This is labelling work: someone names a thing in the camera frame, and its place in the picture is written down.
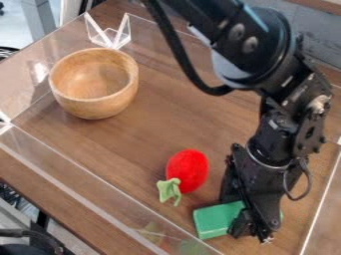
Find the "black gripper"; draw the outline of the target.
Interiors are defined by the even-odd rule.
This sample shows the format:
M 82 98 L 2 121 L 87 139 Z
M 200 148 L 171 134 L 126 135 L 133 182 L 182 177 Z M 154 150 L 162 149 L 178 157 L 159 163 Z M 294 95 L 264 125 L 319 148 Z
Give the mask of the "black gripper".
M 232 145 L 226 157 L 222 178 L 221 203 L 242 201 L 250 209 L 242 209 L 233 219 L 228 233 L 234 238 L 260 236 L 261 224 L 278 231 L 282 222 L 281 199 L 298 201 L 306 192 L 294 196 L 293 187 L 306 174 L 306 158 L 294 158 L 288 165 L 273 167 L 262 164 L 241 144 Z

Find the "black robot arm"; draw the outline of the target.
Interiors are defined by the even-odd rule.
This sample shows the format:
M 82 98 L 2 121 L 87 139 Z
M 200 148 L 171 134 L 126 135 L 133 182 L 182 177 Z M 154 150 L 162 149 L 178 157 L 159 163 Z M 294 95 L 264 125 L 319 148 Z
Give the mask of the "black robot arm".
M 218 87 L 200 78 L 162 9 L 159 24 L 182 71 L 200 89 L 222 96 L 234 90 L 261 96 L 260 124 L 245 145 L 236 143 L 226 159 L 220 202 L 242 203 L 228 227 L 230 236 L 272 240 L 281 227 L 280 203 L 309 177 L 309 155 L 325 143 L 324 123 L 332 88 L 300 49 L 285 16 L 241 0 L 162 0 L 187 21 L 212 51 Z

